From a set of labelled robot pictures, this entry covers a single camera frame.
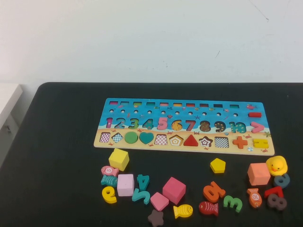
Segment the teal heart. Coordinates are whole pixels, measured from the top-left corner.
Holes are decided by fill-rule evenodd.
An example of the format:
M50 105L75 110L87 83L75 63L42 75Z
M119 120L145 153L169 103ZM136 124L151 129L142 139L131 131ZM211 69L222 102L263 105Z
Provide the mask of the teal heart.
M141 132L139 136L140 140L144 144L148 144L153 140L153 134L151 132L146 133L146 132Z

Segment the number puzzle board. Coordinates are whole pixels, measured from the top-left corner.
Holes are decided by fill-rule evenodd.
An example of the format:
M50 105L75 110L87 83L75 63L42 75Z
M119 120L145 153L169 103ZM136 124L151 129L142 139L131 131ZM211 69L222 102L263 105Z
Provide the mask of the number puzzle board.
M108 98L94 146L275 153L263 104L229 101Z

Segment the pink cube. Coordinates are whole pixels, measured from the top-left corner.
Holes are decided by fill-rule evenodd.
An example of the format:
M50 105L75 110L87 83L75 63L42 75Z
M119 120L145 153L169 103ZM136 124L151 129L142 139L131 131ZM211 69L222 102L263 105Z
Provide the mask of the pink cube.
M171 177L164 185L162 194L176 205L185 195L186 185Z
M161 211L169 204L169 200L159 192L156 192L151 197L151 203L157 211Z
M118 196L133 196L134 175L133 174L119 174L117 191L118 191Z
M265 185L270 179L266 163L251 163L247 173L251 185Z

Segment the yellow rubber duck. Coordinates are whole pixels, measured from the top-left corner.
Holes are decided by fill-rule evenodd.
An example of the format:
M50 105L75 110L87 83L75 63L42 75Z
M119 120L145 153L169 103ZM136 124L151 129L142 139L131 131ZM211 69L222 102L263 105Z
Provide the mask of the yellow rubber duck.
M266 161L266 165L270 174L273 176L281 176L287 172L287 163L282 156L274 156Z

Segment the checkered square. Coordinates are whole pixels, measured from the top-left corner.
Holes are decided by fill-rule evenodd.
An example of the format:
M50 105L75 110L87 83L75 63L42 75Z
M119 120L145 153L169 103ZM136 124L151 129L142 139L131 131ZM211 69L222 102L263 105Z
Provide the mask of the checkered square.
M156 145L167 145L166 135L157 135L155 144Z
M110 136L109 132L103 132L103 133L101 133L100 142L101 143L107 143L109 141L109 136Z
M112 139L115 143L118 143L121 139L123 139L123 136L120 133L117 133L112 137Z
M228 138L227 137L215 137L214 146L216 148L229 148Z

